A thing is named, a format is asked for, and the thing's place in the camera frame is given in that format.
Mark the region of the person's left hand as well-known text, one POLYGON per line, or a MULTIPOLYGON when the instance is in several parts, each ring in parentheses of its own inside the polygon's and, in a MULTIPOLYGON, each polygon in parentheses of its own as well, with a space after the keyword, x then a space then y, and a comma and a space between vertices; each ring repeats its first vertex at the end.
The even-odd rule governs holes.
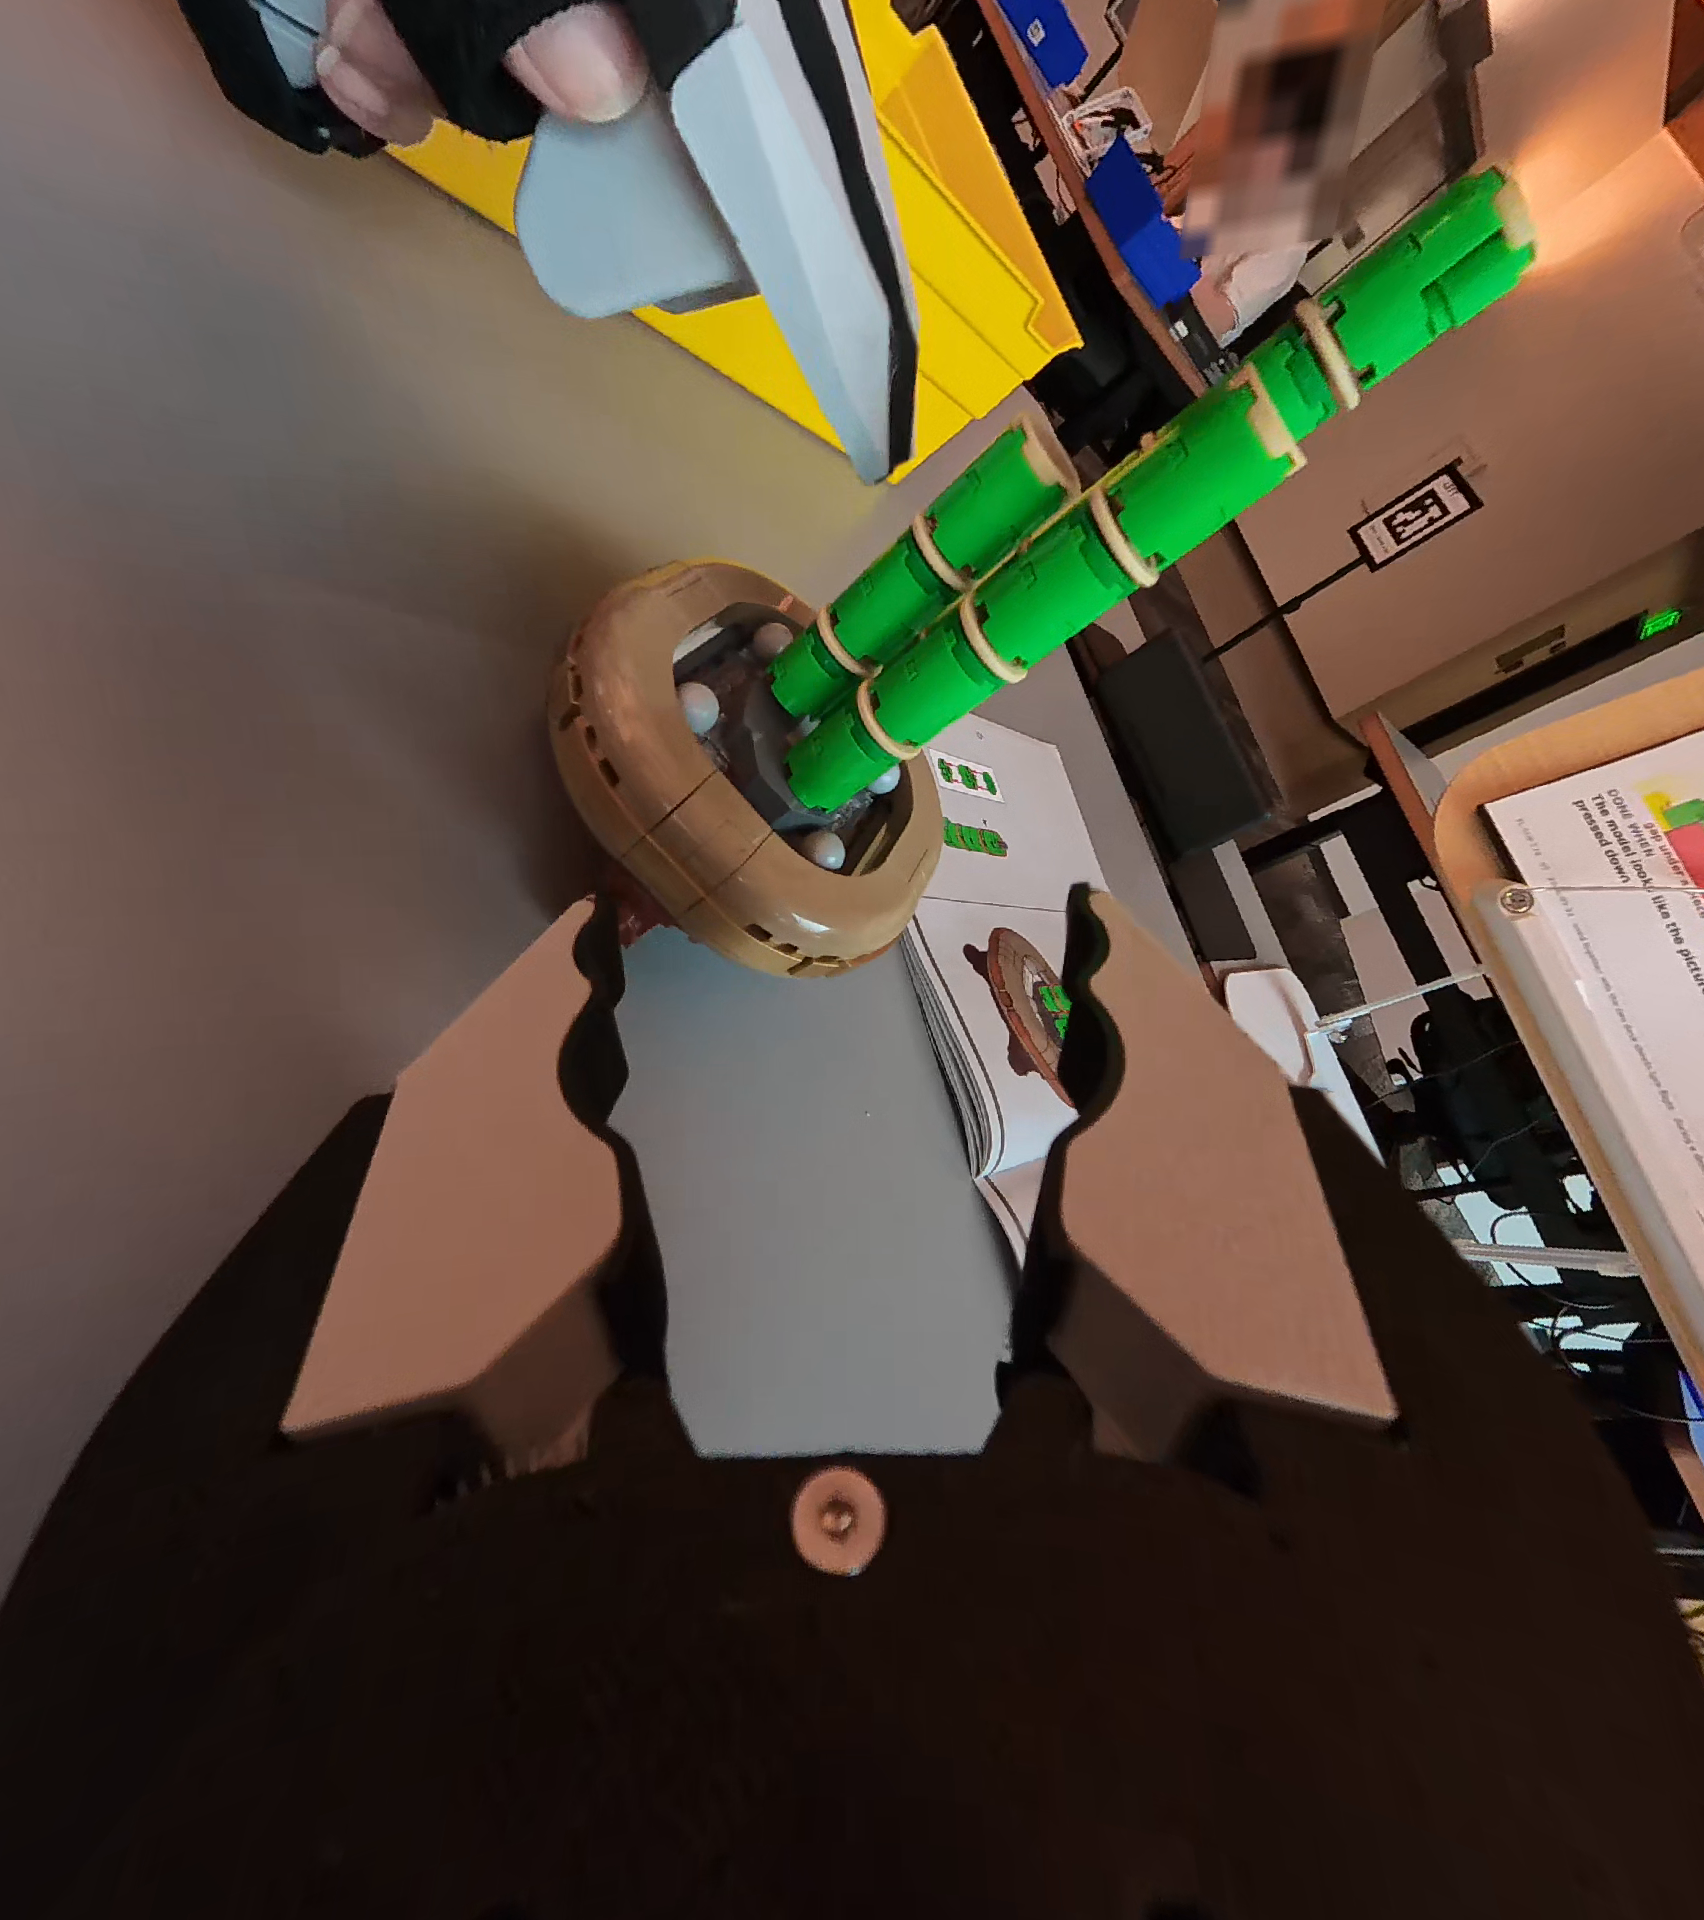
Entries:
MULTIPOLYGON (((374 0, 328 0, 311 45, 316 88, 368 136, 411 147, 447 110, 374 0)), ((514 92, 578 125, 610 125, 646 92, 646 59, 617 4, 570 4, 507 51, 514 92)))

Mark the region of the green bamboo brick model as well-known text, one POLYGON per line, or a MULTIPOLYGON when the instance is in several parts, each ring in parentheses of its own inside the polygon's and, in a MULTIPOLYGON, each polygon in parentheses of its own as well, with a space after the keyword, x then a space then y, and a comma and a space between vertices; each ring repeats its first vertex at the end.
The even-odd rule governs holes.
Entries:
POLYGON ((553 673, 578 824, 725 959, 864 968, 941 863, 931 743, 1290 479, 1310 431, 1533 261, 1518 184, 1480 169, 1090 486, 1014 420, 829 604, 715 562, 610 590, 553 673))

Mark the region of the yellow bin with green pieces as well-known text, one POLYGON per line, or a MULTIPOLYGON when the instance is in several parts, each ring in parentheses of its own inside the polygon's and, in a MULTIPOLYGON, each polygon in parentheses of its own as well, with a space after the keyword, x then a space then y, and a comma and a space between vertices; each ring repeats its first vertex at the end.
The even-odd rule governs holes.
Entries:
MULTIPOLYGON (((843 9, 875 104, 918 321, 916 441, 912 462, 891 474, 903 479, 1060 353, 1078 349, 1078 330, 942 38, 912 33, 889 0, 843 9)), ((499 143, 436 125, 421 143, 394 147, 394 159, 478 220, 514 234, 528 136, 499 143)), ((634 321, 841 452, 764 298, 692 318, 640 308, 634 321)))

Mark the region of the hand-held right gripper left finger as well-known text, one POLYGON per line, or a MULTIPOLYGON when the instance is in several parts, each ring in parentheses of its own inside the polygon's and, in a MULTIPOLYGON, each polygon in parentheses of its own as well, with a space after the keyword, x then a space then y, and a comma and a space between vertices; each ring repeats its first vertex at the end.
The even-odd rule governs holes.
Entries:
POLYGON ((666 1378, 621 999, 621 906, 589 897, 401 1072, 288 1440, 456 1414, 493 1445, 582 1445, 617 1383, 666 1378))

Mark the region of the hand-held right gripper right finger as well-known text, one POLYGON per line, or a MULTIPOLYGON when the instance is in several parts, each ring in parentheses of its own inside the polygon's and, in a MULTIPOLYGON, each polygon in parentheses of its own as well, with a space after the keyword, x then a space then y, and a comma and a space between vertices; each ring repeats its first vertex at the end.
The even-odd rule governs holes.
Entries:
POLYGON ((1103 890, 1063 930, 1052 1140, 1007 1380, 1063 1378, 1116 1445, 1187 1445, 1224 1406, 1384 1434, 1396 1395, 1294 1086, 1103 890))

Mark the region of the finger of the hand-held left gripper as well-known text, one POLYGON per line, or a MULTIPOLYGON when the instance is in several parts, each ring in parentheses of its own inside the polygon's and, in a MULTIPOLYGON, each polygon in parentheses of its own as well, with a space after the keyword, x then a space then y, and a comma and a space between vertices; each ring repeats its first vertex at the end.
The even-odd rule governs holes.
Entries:
POLYGON ((673 121, 864 486, 916 447, 918 318, 858 38, 837 0, 744 0, 673 121))
POLYGON ((511 234, 538 292, 578 321, 682 318, 760 292, 666 104, 601 125, 542 111, 511 234))

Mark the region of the open instruction booklet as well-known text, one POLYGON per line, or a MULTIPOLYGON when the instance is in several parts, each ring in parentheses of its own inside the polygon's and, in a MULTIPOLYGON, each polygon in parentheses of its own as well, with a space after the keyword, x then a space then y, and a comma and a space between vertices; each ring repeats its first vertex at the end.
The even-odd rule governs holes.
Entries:
POLYGON ((1069 897, 1103 890, 1103 870, 1054 743, 966 717, 916 768, 935 782, 941 854, 900 954, 971 1184, 1022 1261, 1052 1146, 1076 1120, 1060 1072, 1069 897))

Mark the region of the grey desk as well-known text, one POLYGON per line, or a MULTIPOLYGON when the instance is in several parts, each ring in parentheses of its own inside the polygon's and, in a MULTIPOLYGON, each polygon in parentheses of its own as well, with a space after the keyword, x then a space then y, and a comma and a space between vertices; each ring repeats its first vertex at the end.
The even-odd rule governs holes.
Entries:
POLYGON ((582 891, 570 622, 677 556, 830 594, 1020 400, 864 488, 250 129, 172 4, 0 4, 0 1600, 262 1203, 582 891))

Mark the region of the black box with green lights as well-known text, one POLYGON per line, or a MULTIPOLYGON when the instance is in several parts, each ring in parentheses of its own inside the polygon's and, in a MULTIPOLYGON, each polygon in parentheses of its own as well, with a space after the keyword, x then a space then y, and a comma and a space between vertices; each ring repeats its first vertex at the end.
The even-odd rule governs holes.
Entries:
POLYGON ((1172 634, 1121 650, 1094 710, 1150 847, 1174 863, 1274 821, 1274 788, 1198 655, 1172 634))

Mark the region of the blue plastic bin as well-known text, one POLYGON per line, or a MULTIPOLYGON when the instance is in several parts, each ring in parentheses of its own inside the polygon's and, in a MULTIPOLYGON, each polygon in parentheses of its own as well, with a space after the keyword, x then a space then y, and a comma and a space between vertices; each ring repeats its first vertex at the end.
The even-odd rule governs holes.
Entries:
POLYGON ((1174 308, 1198 283, 1142 157, 1116 136, 1084 180, 1087 206, 1150 308, 1174 308))

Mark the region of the black white marker sign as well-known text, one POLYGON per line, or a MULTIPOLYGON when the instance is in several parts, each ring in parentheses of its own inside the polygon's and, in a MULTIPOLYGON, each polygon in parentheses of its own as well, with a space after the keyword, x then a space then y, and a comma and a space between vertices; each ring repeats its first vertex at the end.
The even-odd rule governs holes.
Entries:
POLYGON ((1376 576, 1480 511, 1485 500, 1468 465, 1447 462, 1404 494, 1388 497, 1379 510, 1367 510, 1356 523, 1347 523, 1347 542, 1356 550, 1356 564, 1376 576))

